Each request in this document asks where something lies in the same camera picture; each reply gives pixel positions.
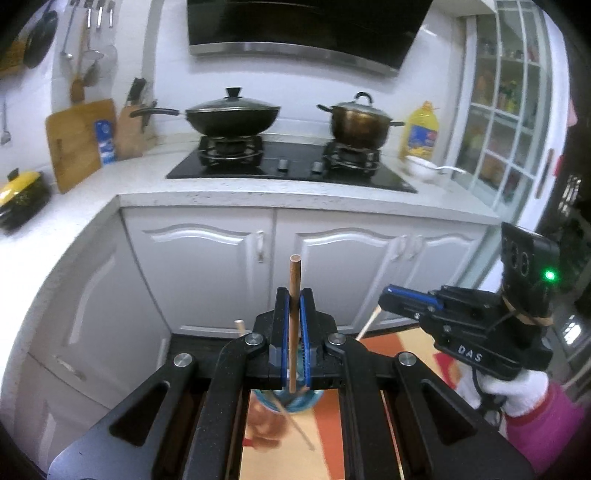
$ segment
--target stainless steel pot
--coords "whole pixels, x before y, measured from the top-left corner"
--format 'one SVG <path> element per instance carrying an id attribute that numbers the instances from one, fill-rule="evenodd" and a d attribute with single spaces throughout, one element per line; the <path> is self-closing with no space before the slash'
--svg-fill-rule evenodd
<path id="1" fill-rule="evenodd" d="M 228 96 L 188 108 L 185 116 L 191 126 L 208 137 L 251 137 L 268 129 L 281 107 L 240 96 L 239 87 L 226 88 Z M 130 117 L 144 115 L 181 115 L 170 108 L 140 108 Z"/>
<path id="2" fill-rule="evenodd" d="M 357 103 L 366 97 L 369 105 Z M 380 149 L 388 138 L 390 126 L 402 127 L 404 122 L 394 122 L 385 112 L 373 107 L 374 99 L 366 92 L 355 95 L 353 102 L 342 102 L 332 107 L 316 105 L 320 110 L 332 113 L 330 128 L 335 140 L 353 148 Z"/>

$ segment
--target pot handle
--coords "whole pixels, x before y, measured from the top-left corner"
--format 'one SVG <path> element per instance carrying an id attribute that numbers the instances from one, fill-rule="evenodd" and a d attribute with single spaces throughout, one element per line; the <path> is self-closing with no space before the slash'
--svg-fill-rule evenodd
<path id="1" fill-rule="evenodd" d="M 374 99 L 367 92 L 359 92 L 357 95 L 355 95 L 355 100 L 359 100 L 361 97 L 367 98 L 367 100 L 369 100 L 370 105 L 374 104 Z"/>
<path id="2" fill-rule="evenodd" d="M 162 115 L 174 115 L 179 116 L 181 114 L 180 110 L 175 110 L 173 108 L 154 108 L 154 107 L 146 107 L 146 108 L 138 108 L 129 114 L 130 118 L 135 118 L 137 116 L 144 116 L 144 115 L 154 115 L 154 114 L 162 114 Z"/>

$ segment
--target white bowl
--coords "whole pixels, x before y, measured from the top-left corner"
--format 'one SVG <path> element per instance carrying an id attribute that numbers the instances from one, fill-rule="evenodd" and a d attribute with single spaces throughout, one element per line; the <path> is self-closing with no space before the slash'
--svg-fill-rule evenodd
<path id="1" fill-rule="evenodd" d="M 423 158 L 407 155 L 406 169 L 413 177 L 423 181 L 430 181 L 441 175 L 441 170 L 436 170 L 437 165 Z"/>

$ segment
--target hand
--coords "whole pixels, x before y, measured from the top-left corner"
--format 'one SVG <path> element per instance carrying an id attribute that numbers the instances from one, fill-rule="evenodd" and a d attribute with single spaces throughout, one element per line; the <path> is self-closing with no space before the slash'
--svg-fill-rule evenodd
<path id="1" fill-rule="evenodd" d="M 456 392 L 474 409 L 482 402 L 472 379 L 472 367 L 460 364 L 462 378 Z M 545 372 L 523 370 L 511 381 L 498 380 L 478 372 L 478 384 L 484 393 L 504 395 L 507 401 L 501 408 L 510 417 L 521 417 L 539 407 L 548 393 L 548 375 Z"/>
<path id="2" fill-rule="evenodd" d="M 278 448 L 288 430 L 285 417 L 264 407 L 255 394 L 251 394 L 246 425 L 252 437 L 252 446 L 256 450 Z"/>

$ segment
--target yellow container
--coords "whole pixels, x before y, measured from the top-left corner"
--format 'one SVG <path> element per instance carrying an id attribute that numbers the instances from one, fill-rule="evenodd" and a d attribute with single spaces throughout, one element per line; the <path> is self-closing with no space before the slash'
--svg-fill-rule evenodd
<path id="1" fill-rule="evenodd" d="M 404 160 L 407 155 L 413 155 L 431 160 L 437 141 L 437 132 L 439 132 L 439 122 L 433 112 L 433 104 L 425 102 L 408 118 L 402 135 L 400 159 Z"/>

